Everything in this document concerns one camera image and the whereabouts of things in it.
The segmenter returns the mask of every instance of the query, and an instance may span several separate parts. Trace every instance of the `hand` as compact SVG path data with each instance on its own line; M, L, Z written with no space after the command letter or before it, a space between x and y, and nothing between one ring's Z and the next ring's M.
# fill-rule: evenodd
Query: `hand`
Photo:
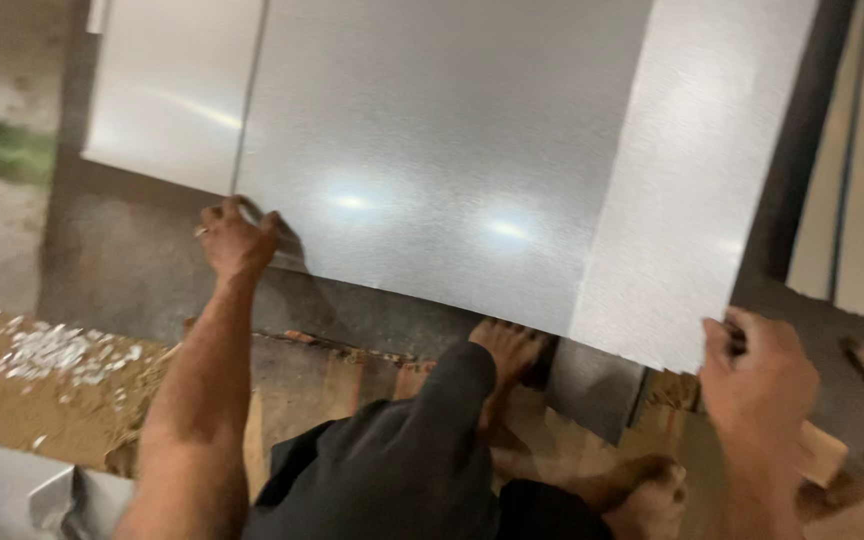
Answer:
M233 278L258 281L279 248L279 213L265 214L256 227L239 212L243 201L241 195L233 195L222 206L201 211L196 236L220 282Z
M702 398L723 448L743 459L791 455L819 386L795 328L737 307L726 320L746 336L747 352L731 357L726 327L705 319Z

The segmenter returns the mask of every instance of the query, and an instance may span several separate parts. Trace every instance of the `metal strip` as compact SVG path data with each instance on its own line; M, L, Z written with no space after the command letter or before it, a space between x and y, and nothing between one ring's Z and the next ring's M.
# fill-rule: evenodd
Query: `metal strip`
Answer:
M786 116L817 1L657 0L570 338L698 370Z
M87 160L229 194L263 0L114 0Z

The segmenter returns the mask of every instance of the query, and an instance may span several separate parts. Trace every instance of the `wooden plank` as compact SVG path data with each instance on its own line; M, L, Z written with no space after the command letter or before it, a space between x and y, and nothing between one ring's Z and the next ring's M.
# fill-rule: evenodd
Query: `wooden plank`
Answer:
M810 422L802 422L798 436L796 469L808 481L829 487L842 469L849 447Z

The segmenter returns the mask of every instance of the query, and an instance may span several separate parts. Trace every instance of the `black pants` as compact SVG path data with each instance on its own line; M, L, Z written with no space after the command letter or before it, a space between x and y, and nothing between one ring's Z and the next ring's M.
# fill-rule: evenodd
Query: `black pants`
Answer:
M488 351L451 348L414 399L378 400L271 449L246 538L612 539L580 497L514 480L491 491L478 437L496 385Z

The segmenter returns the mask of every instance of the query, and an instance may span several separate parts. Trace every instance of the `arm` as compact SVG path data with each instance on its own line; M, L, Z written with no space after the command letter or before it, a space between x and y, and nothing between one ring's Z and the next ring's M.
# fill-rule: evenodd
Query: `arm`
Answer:
M795 328L730 307L748 351L730 357L724 325L703 321L702 398L726 460L726 499L709 539L802 538L795 509L801 481L793 466L803 421L815 400L819 375Z
M115 538L237 538L248 495L242 440L251 390L253 296L278 215L259 227L230 197L202 211L215 291L162 380L142 427L135 497Z

